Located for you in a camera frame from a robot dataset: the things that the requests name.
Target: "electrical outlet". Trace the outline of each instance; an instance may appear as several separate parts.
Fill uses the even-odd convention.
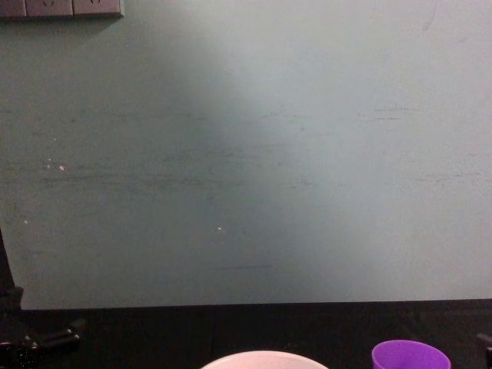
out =
[[[25,16],[24,0],[0,0],[0,18],[23,18]]]
[[[73,0],[75,16],[123,16],[123,0]]]
[[[25,0],[28,17],[70,17],[71,0]]]

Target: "painted wall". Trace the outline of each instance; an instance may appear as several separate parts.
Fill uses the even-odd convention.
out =
[[[492,2],[0,25],[24,308],[492,298]]]

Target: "dark table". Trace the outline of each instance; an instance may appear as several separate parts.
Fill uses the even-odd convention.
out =
[[[454,369],[480,369],[474,337],[492,333],[492,300],[22,312],[40,332],[78,317],[88,321],[80,349],[44,368],[198,369],[227,354],[279,350],[330,369],[369,369],[375,344],[402,338],[441,349]]]

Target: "black stand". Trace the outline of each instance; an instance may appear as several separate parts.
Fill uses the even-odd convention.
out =
[[[36,368],[56,354],[77,350],[85,321],[73,321],[63,331],[39,334],[19,319],[23,290],[13,285],[7,254],[0,233],[0,259],[3,266],[0,285],[0,369]]]

